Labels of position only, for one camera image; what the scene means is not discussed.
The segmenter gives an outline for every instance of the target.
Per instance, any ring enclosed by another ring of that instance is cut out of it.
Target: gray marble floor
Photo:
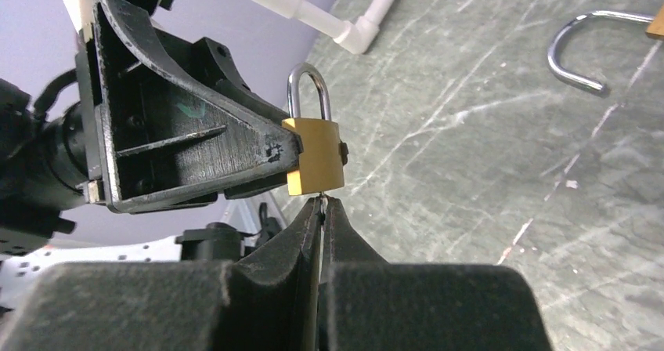
[[[369,2],[334,12],[354,19]],[[664,50],[643,27],[580,31],[563,62],[607,81],[607,99],[545,60],[578,14],[663,2],[399,0],[364,56],[321,38],[309,61],[352,153],[331,194],[390,261],[522,272],[558,350],[664,349]]]

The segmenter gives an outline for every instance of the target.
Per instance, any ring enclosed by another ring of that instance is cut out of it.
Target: green marking
[[[182,103],[177,103],[175,106],[190,118],[203,118],[205,116],[205,103],[202,103],[198,110],[192,110],[191,107]]]

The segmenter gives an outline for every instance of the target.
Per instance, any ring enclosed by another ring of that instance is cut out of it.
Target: padlock
[[[303,74],[308,74],[316,85],[322,118],[301,117],[299,85]],[[348,152],[339,137],[339,124],[332,122],[330,96],[323,76],[309,63],[297,65],[288,76],[287,95],[290,118],[281,125],[297,133],[303,147],[298,168],[288,172],[288,193],[300,196],[342,188]]]

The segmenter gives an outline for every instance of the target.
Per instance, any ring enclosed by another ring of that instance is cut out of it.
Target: silver shackle
[[[549,49],[547,50],[547,62],[549,63],[549,69],[556,78],[568,85],[572,85],[578,89],[582,89],[583,91],[590,92],[591,94],[597,96],[607,96],[607,85],[599,82],[596,79],[586,77],[585,75],[576,73],[574,71],[569,71],[560,64],[561,50],[568,43],[570,33],[590,20],[622,20],[634,24],[647,25],[650,24],[654,18],[654,16],[649,16],[646,14],[615,12],[612,10],[596,10],[591,13],[577,16],[575,19],[569,21],[562,29],[560,29],[554,40],[549,45]]]
[[[330,94],[327,91],[327,85],[323,80],[321,73],[310,63],[300,63],[290,71],[288,75],[287,97],[288,97],[288,112],[292,118],[301,117],[300,109],[300,79],[303,74],[308,74],[312,79],[316,90],[318,91],[318,99],[320,101],[320,116],[323,120],[332,120],[332,108],[330,107]]]

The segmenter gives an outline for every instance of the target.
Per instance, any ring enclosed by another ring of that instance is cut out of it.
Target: white wall
[[[334,0],[309,0],[329,10]],[[175,0],[155,20],[189,41],[208,36],[227,45],[253,91],[270,103],[286,103],[288,72],[305,60],[316,32],[248,0]],[[74,29],[61,0],[0,0],[0,78],[37,95],[61,72],[74,67]],[[57,115],[77,101],[68,89],[54,107]],[[226,201],[206,208],[149,215],[115,215],[84,206],[65,213],[78,222],[72,235],[58,237],[96,244],[155,240],[219,220]]]

